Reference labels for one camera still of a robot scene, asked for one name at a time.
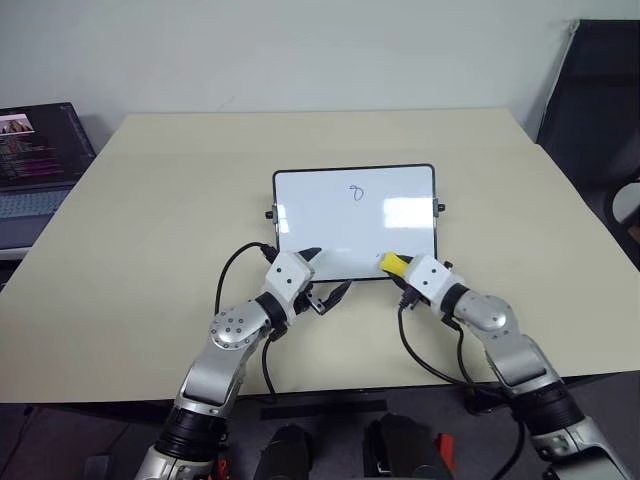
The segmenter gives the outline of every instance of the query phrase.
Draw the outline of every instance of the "yellow marker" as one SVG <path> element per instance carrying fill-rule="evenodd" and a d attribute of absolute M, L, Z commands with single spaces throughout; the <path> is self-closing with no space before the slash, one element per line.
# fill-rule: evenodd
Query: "yellow marker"
<path fill-rule="evenodd" d="M 380 262 L 380 270 L 384 270 L 385 272 L 393 273 L 399 277 L 404 276 L 404 272 L 407 270 L 409 264 L 402 260 L 395 253 L 387 253 L 385 254 L 382 262 Z"/>

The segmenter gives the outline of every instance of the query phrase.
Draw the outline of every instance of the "table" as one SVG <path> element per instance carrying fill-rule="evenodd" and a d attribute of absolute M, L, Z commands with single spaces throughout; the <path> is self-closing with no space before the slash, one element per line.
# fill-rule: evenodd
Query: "table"
<path fill-rule="evenodd" d="M 640 368 L 640 277 L 506 110 L 132 115 L 0 293 L 0 401 L 170 398 L 206 341 L 220 269 L 264 219 L 277 169 L 429 162 L 447 212 L 441 259 L 507 299 L 563 375 Z M 257 253 L 222 305 L 258 292 Z M 436 384 L 400 344 L 399 290 L 352 286 L 269 352 L 279 392 Z M 426 308 L 415 349 L 455 373 L 455 333 Z M 244 393 L 266 391 L 254 355 Z M 469 370 L 492 378 L 478 342 Z"/>

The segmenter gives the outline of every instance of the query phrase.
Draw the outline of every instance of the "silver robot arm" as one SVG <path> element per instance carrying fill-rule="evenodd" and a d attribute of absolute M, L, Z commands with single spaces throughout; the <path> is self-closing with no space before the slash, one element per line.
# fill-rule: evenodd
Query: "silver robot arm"
<path fill-rule="evenodd" d="M 515 417 L 527 425 L 538 455 L 551 463 L 545 479 L 632 479 L 540 347 L 520 333 L 504 300 L 468 289 L 460 276 L 426 255 L 415 257 L 403 277 L 434 313 L 457 319 L 482 342 Z"/>
<path fill-rule="evenodd" d="M 256 298 L 213 318 L 207 343 L 191 365 L 136 480 L 208 478 L 226 436 L 225 419 L 242 385 L 245 365 L 260 341 L 282 336 L 309 306 L 324 314 L 349 287 L 342 284 L 324 302 L 311 293 L 314 270 L 308 260 L 319 251 L 279 253 Z"/>

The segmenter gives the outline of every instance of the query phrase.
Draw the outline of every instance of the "black cable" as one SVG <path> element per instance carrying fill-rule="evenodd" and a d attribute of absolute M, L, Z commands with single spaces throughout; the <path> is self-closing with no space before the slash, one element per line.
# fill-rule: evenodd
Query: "black cable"
<path fill-rule="evenodd" d="M 493 387 L 488 387 L 488 386 L 482 385 L 480 383 L 458 380 L 457 378 L 453 378 L 453 377 L 447 375 L 446 373 L 441 372 L 437 368 L 432 367 L 427 362 L 425 362 L 413 350 L 413 348 L 411 348 L 411 345 L 409 345 L 409 342 L 407 341 L 407 337 L 406 337 L 406 335 L 404 333 L 404 320 L 402 318 L 402 311 L 403 310 L 404 310 L 404 308 L 402 308 L 402 307 L 398 308 L 398 330 L 400 332 L 400 340 L 402 341 L 402 345 L 404 345 L 404 348 L 407 350 L 409 355 L 411 355 L 411 358 L 413 358 L 418 365 L 420 365 L 422 368 L 424 368 L 426 371 L 428 371 L 432 375 L 438 377 L 441 380 L 444 380 L 445 382 L 451 383 L 453 385 L 461 385 L 461 386 L 464 386 L 464 387 L 473 387 L 473 388 L 477 388 L 479 390 L 489 391 L 491 393 L 496 393 L 498 391 L 497 389 L 495 389 Z"/>
<path fill-rule="evenodd" d="M 127 423 L 127 425 L 120 431 L 120 433 L 118 433 L 118 435 L 114 437 L 114 439 L 105 450 L 105 453 L 107 455 L 111 455 L 113 448 L 118 444 L 122 437 L 124 437 L 125 433 L 127 433 L 127 431 L 129 430 L 129 427 L 131 427 L 131 424 Z"/>
<path fill-rule="evenodd" d="M 245 250 L 249 250 L 251 247 L 265 248 L 268 246 L 269 245 L 262 242 L 249 242 L 243 245 L 242 247 L 240 247 L 238 250 L 234 252 L 233 255 L 229 257 L 229 260 L 227 260 L 227 263 L 225 263 L 224 267 L 222 267 L 222 272 L 220 272 L 220 278 L 218 278 L 218 288 L 216 288 L 216 300 L 213 306 L 214 315 L 217 315 L 220 312 L 220 297 L 222 296 L 222 284 L 224 283 L 224 278 L 227 276 L 227 270 L 229 270 L 229 267 L 231 266 L 233 261 L 236 258 L 238 258 L 238 256 L 240 256 L 242 252 L 244 252 Z"/>
<path fill-rule="evenodd" d="M 215 303 L 213 306 L 214 315 L 217 315 L 220 312 L 220 298 L 222 296 L 222 285 L 224 284 L 224 279 L 227 276 L 227 271 L 229 270 L 229 267 L 231 266 L 233 261 L 236 258 L 238 258 L 238 256 L 240 256 L 242 252 L 244 252 L 245 250 L 249 250 L 252 247 L 259 247 L 260 250 L 262 250 L 262 252 L 265 253 L 265 255 L 270 255 L 275 257 L 276 253 L 274 251 L 274 248 L 271 247 L 269 244 L 262 243 L 262 242 L 249 242 L 243 245 L 242 247 L 240 247 L 238 250 L 236 250 L 233 253 L 233 255 L 229 257 L 227 262 L 224 264 L 224 267 L 222 267 L 222 271 L 220 272 L 220 278 L 218 279 L 218 287 L 216 288 Z M 272 343 L 271 339 L 267 338 L 267 340 L 264 342 L 264 346 L 262 347 L 262 375 L 264 376 L 264 381 L 267 384 L 267 388 L 269 389 L 270 398 L 268 400 L 263 400 L 260 398 L 252 398 L 252 400 L 256 400 L 257 402 L 260 402 L 260 403 L 266 403 L 268 405 L 274 405 L 277 402 L 276 391 L 273 388 L 273 383 L 271 382 L 271 376 L 269 375 L 269 365 L 267 363 L 267 352 L 269 350 L 269 345 L 271 345 L 271 343 Z"/>
<path fill-rule="evenodd" d="M 24 437 L 24 433 L 25 433 L 25 431 L 27 429 L 27 425 L 29 424 L 29 420 L 31 420 L 31 418 L 33 418 L 32 414 L 33 414 L 33 407 L 32 406 L 28 406 L 28 407 L 26 407 L 24 409 L 23 415 L 25 416 L 25 419 L 22 422 L 22 426 L 20 427 L 20 431 L 18 432 L 18 438 L 16 439 L 16 443 L 13 445 L 13 448 L 9 452 L 9 455 L 7 456 L 7 461 L 2 466 L 2 470 L 0 470 L 0 478 L 2 478 L 4 476 L 5 472 L 9 468 L 9 465 L 11 465 L 11 461 L 13 460 L 13 457 L 15 456 L 16 452 L 18 451 L 18 448 L 20 448 L 20 444 L 22 443 L 22 438 Z"/>
<path fill-rule="evenodd" d="M 462 343 L 464 342 L 464 332 L 462 331 L 462 327 L 458 325 L 458 345 L 456 346 L 456 356 L 458 357 L 458 368 L 460 368 L 460 373 L 462 377 L 468 383 L 474 383 L 471 375 L 467 372 L 467 368 L 464 366 L 464 359 L 462 358 Z"/>
<path fill-rule="evenodd" d="M 518 441 L 516 443 L 516 448 L 498 473 L 496 473 L 491 480 L 500 480 L 503 478 L 509 470 L 517 463 L 520 459 L 520 455 L 522 455 L 522 450 L 524 449 L 524 422 L 518 422 Z"/>
<path fill-rule="evenodd" d="M 267 352 L 269 351 L 269 345 L 272 343 L 271 339 L 267 338 L 262 347 L 262 376 L 264 377 L 267 389 L 269 390 L 269 400 L 264 401 L 263 403 L 275 405 L 278 402 L 278 397 L 276 396 L 276 389 L 273 388 L 273 382 L 271 381 L 271 375 L 269 375 L 269 368 L 267 364 Z"/>

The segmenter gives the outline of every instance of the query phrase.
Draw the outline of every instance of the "white board surface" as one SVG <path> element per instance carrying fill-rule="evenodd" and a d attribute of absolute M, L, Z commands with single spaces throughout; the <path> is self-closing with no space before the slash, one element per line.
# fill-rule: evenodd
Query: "white board surface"
<path fill-rule="evenodd" d="M 426 164 L 276 172 L 278 246 L 322 248 L 314 281 L 384 278 L 386 252 L 435 255 L 434 185 Z"/>

